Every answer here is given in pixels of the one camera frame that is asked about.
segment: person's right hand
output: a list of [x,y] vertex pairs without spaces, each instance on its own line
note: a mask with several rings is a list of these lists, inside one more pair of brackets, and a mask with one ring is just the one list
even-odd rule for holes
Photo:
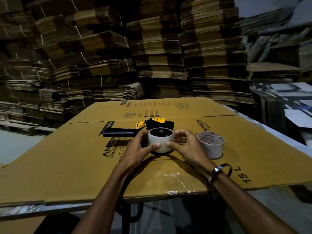
[[174,142],[167,142],[167,146],[178,151],[197,173],[207,177],[207,172],[211,173],[217,167],[206,154],[201,142],[188,129],[176,130],[174,138]]

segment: tape roll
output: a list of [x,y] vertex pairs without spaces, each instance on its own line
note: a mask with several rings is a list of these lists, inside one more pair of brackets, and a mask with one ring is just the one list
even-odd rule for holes
[[157,153],[166,153],[171,151],[172,149],[167,147],[166,143],[168,141],[174,141],[174,132],[168,128],[159,127],[154,128],[149,131],[148,134],[148,145],[160,143],[161,147],[159,149],[154,150]]
[[209,158],[216,159],[222,156],[225,142],[222,136],[213,132],[201,132],[197,138],[202,143]]

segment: wooden pallet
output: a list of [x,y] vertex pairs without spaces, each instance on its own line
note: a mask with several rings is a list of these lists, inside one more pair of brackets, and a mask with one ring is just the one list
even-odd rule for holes
[[46,136],[46,135],[51,134],[56,129],[39,126],[38,124],[33,124],[29,122],[8,120],[8,121],[0,121],[0,130],[26,134],[30,136],[35,135],[35,134]]

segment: silver bracelet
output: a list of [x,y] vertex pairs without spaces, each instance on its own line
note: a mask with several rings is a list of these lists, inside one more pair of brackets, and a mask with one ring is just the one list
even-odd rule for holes
[[225,168],[225,167],[230,167],[230,170],[229,170],[227,176],[228,176],[228,177],[231,176],[232,170],[233,170],[232,166],[231,166],[230,164],[228,164],[228,163],[221,164],[220,166],[218,166],[218,167],[216,167],[215,169],[213,169],[213,171],[211,172],[211,175],[210,175],[209,178],[208,178],[208,182],[209,182],[209,184],[210,184],[211,186],[213,186],[212,183],[213,183],[213,181],[216,179],[216,177],[217,177],[220,173],[222,173],[222,168]]

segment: person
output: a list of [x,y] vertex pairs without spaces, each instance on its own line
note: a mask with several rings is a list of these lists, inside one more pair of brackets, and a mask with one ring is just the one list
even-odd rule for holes
[[[146,139],[147,134],[147,130],[141,130],[129,142],[119,163],[113,169],[99,195],[73,230],[73,234],[110,232],[119,194],[127,176],[142,163],[152,150],[160,147],[160,144],[152,144],[143,148],[141,142]],[[189,130],[177,130],[174,132],[174,136],[175,141],[167,142],[167,146],[179,152],[197,173],[208,180],[217,166],[205,154],[201,142]],[[248,192],[240,188],[225,173],[218,174],[212,185],[237,216],[246,233],[297,233]]]

